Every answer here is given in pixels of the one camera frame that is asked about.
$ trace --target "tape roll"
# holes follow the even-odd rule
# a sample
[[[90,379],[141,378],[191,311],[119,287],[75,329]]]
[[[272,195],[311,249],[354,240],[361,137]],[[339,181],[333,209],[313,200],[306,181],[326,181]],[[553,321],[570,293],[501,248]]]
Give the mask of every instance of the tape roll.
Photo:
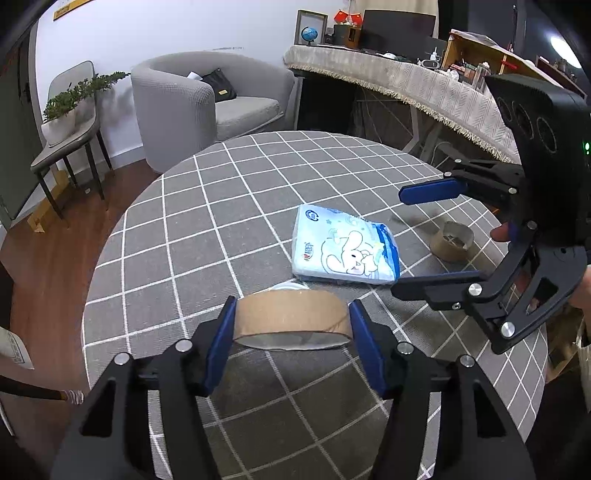
[[[470,227],[457,222],[445,222],[431,237],[430,249],[445,262],[462,262],[468,258],[468,250],[474,243]]]
[[[234,341],[264,350],[321,350],[353,338],[349,309],[322,290],[269,290],[238,300]]]

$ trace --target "wall baseboard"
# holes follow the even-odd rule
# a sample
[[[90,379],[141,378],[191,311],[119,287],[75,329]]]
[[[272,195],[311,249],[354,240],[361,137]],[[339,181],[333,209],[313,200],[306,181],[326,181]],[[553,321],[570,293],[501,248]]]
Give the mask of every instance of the wall baseboard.
[[[139,147],[132,148],[125,152],[121,152],[119,155],[111,157],[111,164],[113,165],[113,169],[116,170],[117,168],[125,167],[131,163],[137,162],[139,160],[143,160],[145,158],[144,155],[144,146],[140,145]],[[107,163],[103,160],[96,164],[96,169],[99,173],[99,177],[101,181],[105,178],[105,173],[109,170]],[[47,186],[51,189],[55,185],[55,181],[53,179],[53,175],[49,172],[46,177]],[[84,185],[92,180],[92,173],[90,172],[90,167],[88,163],[83,170],[80,170],[76,173],[76,181],[78,185]],[[45,198],[45,194],[41,189],[40,185],[37,185],[37,188],[33,191],[25,206],[19,212],[17,218],[13,221],[13,225],[16,225],[18,222],[29,216],[37,205]]]

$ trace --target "white wall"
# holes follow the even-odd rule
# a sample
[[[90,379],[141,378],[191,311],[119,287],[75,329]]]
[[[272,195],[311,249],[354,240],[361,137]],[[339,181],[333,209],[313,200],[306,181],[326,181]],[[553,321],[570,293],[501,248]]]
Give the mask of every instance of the white wall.
[[[249,57],[281,65],[293,44],[298,9],[332,17],[347,0],[94,0],[53,21],[39,20],[36,77],[41,110],[51,80],[91,60],[97,73],[131,71],[143,60],[179,51],[238,47]],[[129,78],[101,95],[101,130],[111,157],[141,146]],[[98,146],[93,145],[98,159]],[[70,159],[86,167],[83,154]]]

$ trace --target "red decoration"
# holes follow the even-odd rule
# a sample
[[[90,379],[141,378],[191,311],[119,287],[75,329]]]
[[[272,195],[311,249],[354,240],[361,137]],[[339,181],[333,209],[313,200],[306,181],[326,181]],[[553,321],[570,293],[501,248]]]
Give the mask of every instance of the red decoration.
[[[349,14],[347,12],[343,12],[342,10],[339,10],[337,12],[337,14],[335,15],[335,22],[344,23],[347,21],[348,17],[349,17]]]
[[[356,27],[360,27],[363,23],[363,17],[361,16],[361,14],[352,14],[351,21],[353,22],[353,25],[355,25]]]

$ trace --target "white grid line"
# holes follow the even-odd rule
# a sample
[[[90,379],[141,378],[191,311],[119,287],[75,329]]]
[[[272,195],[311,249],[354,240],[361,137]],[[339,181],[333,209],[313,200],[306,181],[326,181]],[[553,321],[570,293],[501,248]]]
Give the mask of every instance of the white grid line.
[[[376,403],[376,405],[379,406],[380,410],[382,410],[382,413],[385,415],[386,418],[388,418],[389,413],[388,413],[388,410],[386,409],[385,401],[382,400],[381,398],[379,398],[378,394],[374,391],[374,389],[369,386],[369,383],[368,383],[367,378],[365,377],[365,374],[361,371],[361,369],[359,368],[359,365],[357,365],[357,362],[354,360],[353,355],[351,355],[351,352],[349,352],[349,349],[346,346],[344,346],[342,348],[342,350],[345,353],[345,355],[347,356],[347,358],[349,358],[349,362],[351,362],[351,364],[353,365],[353,369],[355,369],[357,374],[361,377],[361,380],[363,380],[365,387],[368,389],[369,394],[374,399],[374,402]]]
[[[199,312],[195,312],[195,313],[192,313],[190,315],[185,315],[184,316],[184,319],[185,320],[189,320],[189,319],[195,318],[197,316],[204,315],[206,313],[212,312],[214,310],[221,309],[222,307],[223,307],[223,303],[220,304],[220,305],[215,305],[214,307],[209,307],[209,308],[206,308],[204,310],[200,310]],[[128,333],[128,336],[132,337],[132,336],[135,336],[135,335],[140,335],[141,333],[151,332],[153,330],[158,330],[160,328],[167,327],[169,325],[174,325],[174,324],[180,323],[180,322],[181,322],[181,319],[180,318],[175,318],[175,319],[172,319],[172,320],[168,320],[167,322],[159,323],[158,325],[151,325],[149,327],[145,327],[145,328],[142,328],[140,330],[133,330],[133,331],[131,331],[131,332]],[[94,342],[89,342],[89,343],[84,344],[83,350],[86,351],[86,349],[88,347],[90,347],[90,346],[101,345],[102,343],[109,343],[109,342],[113,342],[115,340],[120,340],[120,339],[123,339],[123,338],[125,338],[125,335],[117,335],[117,336],[114,336],[114,337],[105,338],[105,339],[102,339],[102,340],[96,340]]]
[[[192,273],[198,272],[200,270],[204,270],[204,269],[209,268],[209,267],[214,267],[215,265],[223,264],[223,263],[226,262],[226,260],[236,260],[237,258],[247,257],[248,255],[255,254],[255,253],[258,253],[258,252],[262,252],[263,250],[269,250],[270,248],[273,248],[273,247],[279,247],[280,244],[281,245],[284,245],[284,244],[287,244],[289,242],[291,242],[291,239],[289,239],[289,240],[282,240],[281,242],[278,242],[276,244],[266,245],[264,247],[260,247],[260,248],[257,248],[255,250],[251,250],[249,252],[244,252],[242,254],[234,255],[233,257],[227,257],[227,259],[224,258],[223,260],[218,260],[218,261],[212,262],[210,264],[206,264],[206,265],[202,265],[200,267],[192,268],[191,270],[187,270],[186,272],[175,274],[174,275],[174,278],[176,279],[176,278],[186,277],[187,275],[190,275]],[[153,282],[147,283],[145,285],[140,285],[138,287],[133,287],[133,288],[130,288],[129,290],[125,290],[125,293],[132,293],[132,292],[135,292],[135,291],[144,290],[145,288],[148,288],[148,287],[153,287],[155,285],[159,285],[161,283],[166,283],[166,282],[170,281],[171,278],[172,277],[166,277],[166,278],[162,278],[160,280],[155,280]],[[111,295],[107,295],[106,297],[101,297],[99,299],[89,300],[89,301],[86,302],[86,305],[92,305],[93,303],[101,303],[103,301],[115,299],[115,298],[120,297],[120,296],[121,296],[121,293],[120,292],[113,293]]]
[[[441,352],[441,350],[443,350],[443,348],[451,341],[451,339],[454,336],[458,335],[458,331],[460,330],[460,328],[462,328],[462,326],[464,325],[464,323],[466,322],[466,320],[468,319],[468,315],[466,315],[462,321],[459,323],[459,325],[456,328],[452,328],[452,333],[450,334],[449,337],[447,337],[447,339],[441,344],[441,346],[435,350],[435,352],[433,352],[432,356],[437,356],[439,354],[439,352]]]
[[[265,351],[265,356],[267,357],[267,360],[269,360],[269,363],[271,364],[271,368],[275,372],[275,376],[277,377],[277,380],[279,380],[279,383],[283,387],[283,390],[285,391],[287,398],[289,399],[289,401],[291,403],[291,406],[294,408],[295,413],[298,415],[301,422],[304,424],[304,427],[306,428],[306,430],[308,431],[308,433],[312,437],[314,445],[316,445],[318,447],[318,450],[320,450],[320,453],[322,453],[324,458],[326,458],[326,461],[330,464],[332,469],[335,471],[336,475],[341,480],[345,480],[345,476],[340,472],[339,468],[333,462],[333,459],[330,457],[330,455],[328,454],[326,449],[320,444],[318,436],[315,434],[314,430],[312,430],[312,427],[310,426],[310,423],[308,423],[308,420],[306,420],[306,417],[304,417],[302,410],[300,409],[300,407],[296,403],[293,395],[290,392],[290,389],[287,388],[287,384],[285,383],[285,380],[283,380],[283,376],[279,372],[279,369],[277,368],[277,365],[275,364],[275,361],[273,360],[273,357],[271,356],[269,351]]]
[[[149,431],[150,431],[150,438],[154,442],[154,446],[156,447],[156,451],[158,452],[158,455],[160,456],[160,460],[162,461],[162,463],[164,465],[164,468],[166,468],[166,471],[170,475],[170,478],[172,478],[173,477],[173,473],[170,471],[170,465],[168,464],[168,459],[166,458],[166,455],[162,451],[162,448],[160,448],[160,444],[158,443],[158,440],[156,439],[156,436],[154,435],[154,431],[152,429],[152,425],[149,424],[148,425],[148,428],[149,428]]]
[[[322,377],[316,378],[315,380],[312,380],[311,382],[307,383],[306,385],[304,385],[304,386],[302,386],[300,388],[297,388],[296,390],[290,391],[290,394],[291,395],[297,395],[298,393],[303,392],[304,390],[307,390],[308,388],[313,387],[314,385],[321,383],[322,381],[326,380],[327,378],[332,377],[333,375],[339,373],[341,370],[344,370],[345,368],[347,368],[349,365],[352,365],[352,364],[354,364],[354,361],[353,360],[348,360],[343,365],[341,365],[340,367],[337,367],[334,370],[331,370],[330,372],[322,375]],[[232,421],[232,420],[240,419],[242,417],[245,417],[246,415],[249,415],[251,413],[254,413],[254,412],[257,412],[257,411],[260,411],[260,410],[264,410],[267,407],[271,407],[272,405],[275,405],[276,403],[282,402],[282,401],[287,400],[287,399],[288,399],[288,396],[287,396],[287,393],[286,393],[285,395],[281,395],[281,396],[279,396],[277,398],[274,398],[273,400],[269,400],[268,402],[264,403],[263,405],[252,407],[252,408],[249,408],[247,410],[244,410],[244,411],[242,411],[240,413],[236,413],[234,415],[230,415],[228,417],[224,417],[224,418],[220,419],[219,422],[220,423],[226,423],[226,422],[229,422],[229,421]],[[213,427],[215,425],[217,425],[217,422],[213,421],[213,422],[206,423],[205,425],[203,425],[203,428]]]
[[[534,406],[531,404],[530,394],[525,389],[525,386],[523,385],[523,382],[522,382],[522,377],[520,377],[519,374],[517,373],[517,370],[515,369],[515,365],[513,365],[513,362],[511,361],[510,355],[507,355],[507,360],[509,361],[509,365],[511,366],[511,369],[513,370],[513,373],[515,374],[515,376],[517,377],[517,380],[519,382],[519,384],[515,388],[515,392],[517,392],[519,390],[519,387],[523,388],[525,395],[527,395],[527,398],[530,401],[529,408],[531,408],[531,411],[535,414]]]
[[[90,387],[90,371],[88,370],[88,358],[86,357],[86,334],[84,333],[84,312],[82,312],[82,325],[80,326],[82,330],[82,357],[84,358],[84,368],[86,369],[86,381],[88,386]]]
[[[353,151],[352,151],[352,150],[351,150],[349,147],[347,147],[347,146],[343,145],[343,144],[341,143],[341,141],[340,141],[340,140],[338,140],[338,137],[334,137],[334,138],[336,139],[336,141],[337,141],[337,142],[338,142],[338,143],[339,143],[341,146],[343,146],[344,148],[346,148],[347,150],[349,150],[349,152],[351,152],[353,155],[356,155],[356,153],[355,153],[355,152],[353,152]],[[363,161],[363,162],[364,162],[366,165],[368,165],[368,166],[371,166],[371,165],[369,165],[369,164],[368,164],[368,163],[367,163],[367,162],[366,162],[366,161],[365,161],[363,158],[360,158],[358,155],[357,155],[357,157],[358,157],[358,159],[360,159],[361,161]],[[340,163],[338,160],[337,160],[337,162],[338,162],[338,163],[339,163],[341,166],[343,166],[345,169],[349,170],[349,169],[348,169],[348,168],[347,168],[345,165],[341,164],[341,163]],[[413,170],[415,170],[415,171],[416,171],[416,172],[417,172],[417,173],[418,173],[418,174],[421,176],[421,179],[422,179],[422,180],[424,180],[424,176],[423,176],[423,174],[422,174],[421,172],[419,172],[418,170],[416,170],[416,169],[415,169],[415,168],[414,168],[412,165],[409,165],[409,166],[410,166],[411,168],[413,168]],[[363,183],[363,184],[364,184],[366,187],[368,187],[368,189],[370,189],[370,188],[369,188],[369,186],[368,186],[368,185],[367,185],[367,184],[366,184],[366,183],[365,183],[363,180],[361,180],[361,179],[360,179],[360,178],[359,178],[359,177],[358,177],[358,176],[357,176],[357,175],[356,175],[354,172],[352,172],[352,171],[350,171],[350,170],[349,170],[349,172],[350,172],[350,173],[351,173],[351,174],[352,174],[352,175],[353,175],[355,178],[357,178],[357,179],[358,179],[358,180],[359,180],[361,183]],[[406,175],[404,174],[404,172],[403,172],[403,171],[400,171],[400,173],[401,173],[402,175],[404,175],[406,178],[408,178],[409,180],[411,180],[411,179],[410,179],[408,176],[406,176]],[[379,174],[380,176],[382,176],[382,177],[383,177],[383,178],[384,178],[386,181],[389,181],[389,179],[388,179],[388,178],[386,178],[386,177],[385,177],[385,176],[384,176],[384,175],[383,175],[383,174],[382,174],[380,171],[378,172],[378,174]],[[386,202],[386,201],[385,201],[385,200],[384,200],[384,199],[383,199],[383,198],[382,198],[380,195],[378,195],[376,192],[374,192],[374,194],[375,194],[375,195],[376,195],[376,196],[377,196],[377,197],[378,197],[378,198],[379,198],[379,199],[380,199],[380,200],[381,200],[381,201],[382,201],[382,202],[383,202],[385,205],[388,205],[388,203],[387,203],[387,202]],[[417,205],[417,208],[418,208],[418,209],[419,209],[419,210],[420,210],[420,211],[421,211],[421,212],[422,212],[422,213],[423,213],[423,214],[424,214],[424,215],[427,217],[427,219],[428,219],[429,221],[431,221],[431,218],[430,218],[430,216],[429,216],[429,215],[428,215],[428,214],[427,214],[427,213],[426,213],[426,212],[425,212],[425,211],[424,211],[424,210],[423,210],[421,207],[419,207],[419,206]],[[402,218],[402,217],[401,217],[401,216],[400,216],[400,215],[399,215],[399,214],[398,214],[398,213],[397,213],[397,212],[396,212],[396,211],[395,211],[395,210],[394,210],[392,207],[390,207],[389,209],[391,210],[391,212],[392,212],[394,215],[396,215],[396,216],[397,216],[397,217],[400,219],[400,221],[401,221],[401,222],[403,222],[405,225],[407,225],[408,227],[410,227],[410,230],[411,230],[411,231],[414,233],[414,235],[415,235],[415,236],[416,236],[416,237],[419,239],[419,241],[420,241],[420,242],[421,242],[421,243],[422,243],[422,244],[423,244],[423,245],[424,245],[424,246],[427,248],[427,250],[430,252],[430,248],[429,248],[429,246],[428,246],[428,245],[427,245],[427,244],[424,242],[424,240],[421,238],[421,236],[420,236],[420,235],[419,235],[419,234],[418,234],[418,233],[415,231],[415,227],[416,227],[416,226],[412,226],[412,227],[411,227],[411,226],[410,226],[410,225],[409,225],[409,224],[408,224],[408,223],[407,223],[407,222],[406,222],[406,221],[405,221],[405,220],[404,220],[404,219],[403,219],[403,218]],[[443,266],[443,268],[445,268],[445,270],[449,272],[449,269],[448,269],[448,268],[447,268],[447,267],[446,267],[446,266],[443,264],[443,262],[441,262],[441,260],[440,260],[439,258],[437,258],[437,260],[438,260],[438,261],[439,261],[439,263],[440,263],[440,264]],[[413,272],[411,271],[411,269],[412,269],[412,267],[410,267],[410,269],[407,269],[407,271],[409,271],[409,273],[410,273],[412,276],[414,276],[414,274],[413,274]],[[444,315],[442,312],[439,312],[439,315],[440,315],[440,316],[441,316],[441,317],[442,317],[442,318],[445,320],[445,322],[447,323],[447,325],[449,326],[449,328],[452,330],[452,332],[453,332],[453,335],[455,335],[455,337],[458,339],[458,341],[460,342],[460,344],[462,345],[462,347],[464,348],[464,350],[466,351],[466,353],[470,354],[470,352],[469,352],[468,348],[466,347],[466,345],[464,344],[464,342],[462,341],[462,339],[460,338],[460,336],[457,334],[457,331],[456,331],[456,330],[454,330],[454,328],[453,328],[452,324],[449,322],[449,320],[447,319],[447,317],[446,317],[446,316],[445,316],[445,315]]]
[[[224,425],[221,424],[221,422],[219,421],[220,417],[217,414],[217,410],[216,407],[214,406],[211,397],[208,397],[206,399],[207,401],[207,405],[209,405],[210,410],[212,411],[212,415],[213,418],[216,420],[217,422],[217,426],[220,429],[220,432],[222,434],[222,437],[224,439],[224,441],[226,442],[228,448],[230,449],[230,451],[232,452],[232,455],[234,457],[234,459],[236,460],[236,463],[238,464],[238,466],[240,467],[240,470],[242,470],[242,474],[245,475],[246,478],[248,478],[248,480],[252,480],[252,475],[250,474],[250,472],[246,469],[246,466],[244,465],[242,459],[240,458],[240,455],[238,455],[238,452],[236,451],[236,449],[234,448],[234,445],[232,444],[232,442],[230,441],[230,437],[228,436],[228,433],[224,427]]]
[[[243,159],[243,160],[233,160],[233,161],[230,161],[230,162],[225,162],[225,163],[222,163],[222,164],[219,164],[219,165],[215,165],[215,166],[213,166],[213,167],[205,167],[205,168],[201,168],[201,169],[200,169],[200,171],[203,171],[203,170],[210,170],[210,169],[212,169],[212,168],[224,167],[224,166],[228,166],[228,165],[231,165],[231,164],[234,164],[234,165],[236,165],[236,164],[239,164],[239,163],[242,163],[242,162],[251,161],[251,160],[259,160],[259,159],[261,159],[261,158],[266,158],[266,159],[267,159],[267,160],[269,160],[271,163],[274,163],[274,162],[273,162],[273,160],[271,159],[271,157],[276,157],[276,156],[278,156],[278,155],[287,155],[287,154],[292,154],[292,153],[300,153],[300,154],[301,154],[301,153],[307,153],[307,152],[316,152],[316,151],[321,151],[321,150],[325,150],[325,151],[326,151],[326,150],[330,150],[330,148],[322,148],[322,147],[318,147],[318,148],[313,148],[313,149],[311,149],[311,150],[292,150],[292,151],[289,151],[289,152],[278,153],[278,154],[269,154],[269,155],[265,154],[265,153],[264,153],[264,152],[261,150],[261,153],[262,153],[262,155],[261,155],[261,156],[259,156],[259,157],[245,158],[245,159]],[[332,162],[334,162],[334,160],[319,160],[319,161],[309,162],[309,161],[308,161],[308,160],[306,160],[306,159],[305,159],[305,158],[304,158],[302,155],[299,155],[299,156],[300,156],[300,157],[301,157],[301,158],[302,158],[304,161],[306,161],[307,163],[309,163],[309,164],[314,164],[314,165],[323,164],[323,163],[332,163]],[[374,158],[374,157],[381,157],[381,158],[383,159],[383,157],[384,157],[384,156],[396,156],[396,154],[390,154],[390,155],[383,155],[383,154],[382,154],[382,155],[378,155],[378,154],[375,154],[375,153],[374,153],[374,155],[364,155],[363,157],[361,157],[361,156],[358,156],[358,155],[357,155],[356,157],[351,157],[351,158],[341,158],[340,160],[355,160],[356,158]],[[398,168],[406,168],[406,167],[410,167],[410,166],[412,166],[412,165],[413,165],[413,164],[405,164],[405,165],[403,165],[403,166],[394,166],[394,165],[392,165],[392,164],[391,164],[391,163],[389,163],[389,162],[388,162],[388,164],[390,165],[389,167],[382,167],[382,168],[372,168],[371,170],[364,170],[364,171],[359,171],[359,172],[357,172],[357,173],[368,173],[368,172],[371,172],[371,171],[379,171],[379,170],[392,170],[393,168],[395,168],[395,169],[398,169]],[[303,165],[303,164],[297,164],[297,165],[286,165],[286,166],[284,166],[284,167],[276,167],[276,169],[277,169],[277,170],[286,170],[286,169],[289,169],[289,168],[299,167],[299,166],[302,166],[302,165]],[[185,171],[185,172],[182,172],[182,173],[178,173],[178,174],[176,174],[176,175],[172,175],[172,176],[170,176],[170,177],[169,177],[169,176],[167,176],[167,177],[166,177],[166,179],[173,179],[173,178],[175,178],[175,177],[181,177],[181,176],[183,176],[183,175],[187,175],[187,174],[190,174],[190,173],[196,173],[196,171],[197,171],[197,170]],[[248,177],[248,176],[251,176],[251,175],[257,175],[257,174],[259,174],[259,173],[266,173],[266,172],[269,172],[269,171],[274,171],[274,169],[269,169],[269,170],[260,170],[260,171],[254,171],[254,172],[249,172],[249,173],[245,173],[245,174],[242,174],[242,173],[241,173],[241,175],[243,175],[243,176],[245,176],[245,177]],[[339,174],[338,174],[338,175],[333,175],[332,177],[338,177],[338,176],[341,176],[341,175],[343,175],[343,174],[340,174],[340,175],[339,175]],[[207,182],[207,183],[205,183],[204,185],[207,187],[207,186],[209,186],[209,185],[213,185],[213,184],[215,184],[215,183],[220,183],[220,182],[222,182],[222,181],[225,181],[225,180],[232,180],[232,179],[237,179],[237,178],[239,178],[239,176],[226,177],[226,178],[219,179],[219,180],[212,180],[212,181],[210,181],[210,182]],[[301,181],[301,182],[294,182],[294,185],[295,185],[295,184],[298,184],[298,183],[305,183],[305,182],[307,182],[307,181],[312,181],[312,180],[303,180],[303,181]],[[181,189],[181,190],[175,190],[174,192],[168,192],[168,193],[165,193],[165,194],[164,194],[164,196],[168,197],[168,196],[171,196],[171,195],[175,195],[175,194],[177,194],[177,193],[187,192],[187,191],[190,191],[190,190],[196,190],[196,189],[198,189],[199,187],[201,187],[201,185],[196,185],[196,186],[193,186],[193,187],[187,187],[187,188],[184,188],[184,189]],[[155,197],[152,197],[152,198],[149,198],[149,199],[144,199],[144,200],[141,200],[140,202],[134,202],[134,204],[133,204],[133,205],[130,205],[130,207],[129,207],[129,208],[137,207],[138,205],[143,205],[144,203],[151,202],[152,200],[155,200],[155,199],[158,199],[158,198],[160,198],[160,195],[157,195],[157,196],[155,196]]]
[[[173,285],[173,296],[174,296],[174,302],[177,306],[177,314],[178,314],[178,318],[180,318],[181,320],[181,326],[183,328],[183,335],[185,338],[189,338],[189,331],[187,330],[187,323],[184,320],[184,315],[183,315],[183,309],[181,308],[181,302],[180,299],[178,297],[178,288],[177,288],[177,281],[176,278],[174,277],[174,267],[173,267],[173,259],[170,255],[170,243],[168,242],[168,226],[166,225],[166,202],[164,200],[164,175],[162,175],[162,213],[163,213],[163,224],[164,224],[164,243],[166,244],[166,256],[168,259],[168,269],[170,272],[170,278],[171,278],[171,282]],[[122,257],[121,258],[121,272],[123,275],[123,264],[125,263],[125,259]],[[125,303],[125,289],[122,288],[122,295],[123,295],[123,300]]]
[[[226,153],[228,154],[228,157],[230,157],[230,160],[232,160],[232,154],[230,153],[230,151],[228,150],[227,146],[225,143],[223,143],[224,148],[226,149]],[[248,193],[251,195],[252,200],[255,202],[256,207],[259,209],[259,211],[261,212],[262,217],[264,218],[264,220],[267,223],[267,226],[270,228],[271,233],[275,236],[275,238],[277,239],[277,241],[280,243],[281,245],[281,249],[283,250],[283,253],[285,254],[285,256],[287,257],[289,263],[291,264],[291,256],[289,255],[289,253],[287,253],[287,250],[285,249],[285,247],[283,246],[283,244],[280,241],[279,235],[277,235],[277,232],[275,231],[275,228],[271,225],[271,222],[269,221],[269,219],[267,218],[267,216],[265,215],[265,212],[263,211],[263,209],[261,208],[261,205],[258,203],[256,197],[254,196],[250,186],[248,185],[248,183],[246,182],[246,180],[244,179],[244,177],[240,174],[240,171],[238,170],[238,167],[236,166],[236,164],[234,164],[234,168],[236,169],[236,171],[238,172],[238,174],[240,175],[240,178],[244,184],[244,186],[246,187],[246,189],[248,190]],[[271,368],[273,369],[273,371],[275,372],[275,376],[277,377],[277,380],[279,380],[279,383],[281,384],[281,386],[283,387],[283,390],[285,391],[285,394],[287,395],[287,398],[289,399],[291,405],[293,406],[293,408],[295,409],[296,414],[298,415],[298,417],[300,418],[301,422],[304,424],[304,427],[306,428],[306,430],[308,431],[308,433],[310,434],[310,436],[312,437],[312,439],[314,440],[314,444],[318,447],[318,449],[320,450],[320,452],[322,453],[322,455],[326,458],[326,460],[328,461],[328,463],[330,464],[330,466],[332,467],[332,469],[335,471],[335,473],[337,474],[337,476],[341,479],[341,480],[345,480],[345,477],[343,476],[343,474],[340,472],[340,470],[338,469],[338,467],[336,466],[336,464],[333,462],[333,459],[330,457],[330,455],[328,454],[328,452],[324,449],[324,447],[318,442],[318,437],[316,436],[314,430],[312,430],[310,424],[308,423],[308,421],[306,420],[306,418],[304,417],[304,414],[302,413],[301,409],[299,408],[299,406],[297,405],[295,399],[293,398],[293,395],[290,393],[289,388],[287,388],[287,385],[285,383],[285,381],[283,380],[283,377],[281,375],[281,373],[279,372],[279,369],[277,368],[275,361],[273,360],[271,354],[268,351],[265,351],[265,356],[267,357],[268,362],[271,364]]]
[[[125,227],[127,225],[127,210],[123,214],[123,231],[121,233],[121,305],[123,309],[123,329],[125,332],[125,346],[131,353],[131,342],[129,341],[129,324],[127,323],[127,304],[125,301]]]

